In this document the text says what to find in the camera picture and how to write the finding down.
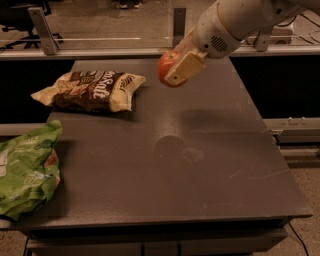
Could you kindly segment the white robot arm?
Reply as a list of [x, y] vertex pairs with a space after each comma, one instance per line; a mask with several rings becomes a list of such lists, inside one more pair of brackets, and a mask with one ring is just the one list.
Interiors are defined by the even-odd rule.
[[259, 30], [304, 10], [320, 12], [320, 0], [216, 0], [196, 26], [158, 62], [159, 80], [178, 87], [205, 68], [205, 59], [223, 58]]

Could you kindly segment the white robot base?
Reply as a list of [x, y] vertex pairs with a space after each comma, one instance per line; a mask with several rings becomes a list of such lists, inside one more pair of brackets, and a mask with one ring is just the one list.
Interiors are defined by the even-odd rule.
[[295, 20], [296, 17], [293, 17], [275, 25], [272, 30], [259, 31], [248, 37], [245, 42], [248, 45], [254, 45], [259, 37], [270, 35], [270, 44], [290, 44], [294, 35]]

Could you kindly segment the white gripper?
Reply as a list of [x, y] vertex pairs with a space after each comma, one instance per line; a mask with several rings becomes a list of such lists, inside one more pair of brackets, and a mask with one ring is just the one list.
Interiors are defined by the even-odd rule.
[[[195, 30], [191, 29], [173, 50], [182, 53], [192, 48], [193, 43], [201, 51], [206, 52], [210, 58], [224, 58], [240, 46], [241, 42], [231, 36], [220, 18], [218, 1], [200, 16]], [[203, 58], [188, 51], [180, 54], [165, 76], [165, 80], [174, 86], [181, 86], [205, 67]]]

